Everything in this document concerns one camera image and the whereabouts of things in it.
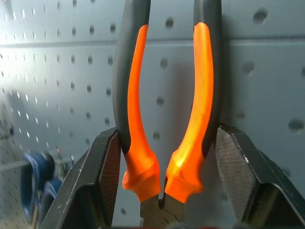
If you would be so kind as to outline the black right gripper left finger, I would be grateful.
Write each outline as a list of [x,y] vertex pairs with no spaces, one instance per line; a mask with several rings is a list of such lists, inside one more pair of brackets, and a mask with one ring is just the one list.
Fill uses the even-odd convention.
[[111,228],[120,159],[116,128],[101,132],[69,170],[40,228]]

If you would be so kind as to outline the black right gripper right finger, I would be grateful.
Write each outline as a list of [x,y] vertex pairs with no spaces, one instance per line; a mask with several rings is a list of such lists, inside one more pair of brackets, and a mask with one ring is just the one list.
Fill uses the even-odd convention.
[[305,200],[282,169],[238,128],[219,125],[219,175],[237,223],[233,229],[303,229]]

